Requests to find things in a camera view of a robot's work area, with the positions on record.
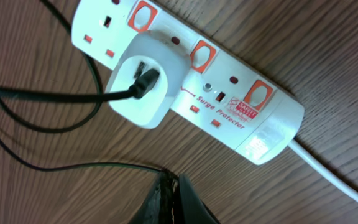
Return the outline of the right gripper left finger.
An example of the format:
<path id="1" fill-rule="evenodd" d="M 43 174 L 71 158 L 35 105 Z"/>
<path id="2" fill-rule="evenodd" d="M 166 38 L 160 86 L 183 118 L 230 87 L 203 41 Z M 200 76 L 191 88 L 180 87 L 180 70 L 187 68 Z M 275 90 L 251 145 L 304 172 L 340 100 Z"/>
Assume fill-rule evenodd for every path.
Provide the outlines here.
<path id="1" fill-rule="evenodd" d="M 129 224 L 173 224 L 173 194 L 173 176 L 164 170 Z"/>

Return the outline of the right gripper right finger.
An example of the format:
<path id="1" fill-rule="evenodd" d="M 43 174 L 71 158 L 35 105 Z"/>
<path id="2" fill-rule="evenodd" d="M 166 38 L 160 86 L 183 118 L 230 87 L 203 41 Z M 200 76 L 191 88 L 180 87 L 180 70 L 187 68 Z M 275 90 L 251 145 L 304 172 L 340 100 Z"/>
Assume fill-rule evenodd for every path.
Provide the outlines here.
<path id="1" fill-rule="evenodd" d="M 178 185 L 173 194 L 174 224 L 220 224 L 212 211 L 202 202 L 190 179 L 178 176 Z"/>

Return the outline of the white power strip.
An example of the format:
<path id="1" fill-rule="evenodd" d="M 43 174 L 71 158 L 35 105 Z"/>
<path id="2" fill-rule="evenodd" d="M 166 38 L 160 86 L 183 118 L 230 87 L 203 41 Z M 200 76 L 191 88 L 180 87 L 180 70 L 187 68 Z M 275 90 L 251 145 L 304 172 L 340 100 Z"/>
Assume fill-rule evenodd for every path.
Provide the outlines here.
<path id="1" fill-rule="evenodd" d="M 81 1 L 71 41 L 112 70 L 106 93 L 158 71 L 141 99 L 109 102 L 141 128 L 156 128 L 173 110 L 257 165 L 294 143 L 304 107 L 152 1 Z"/>

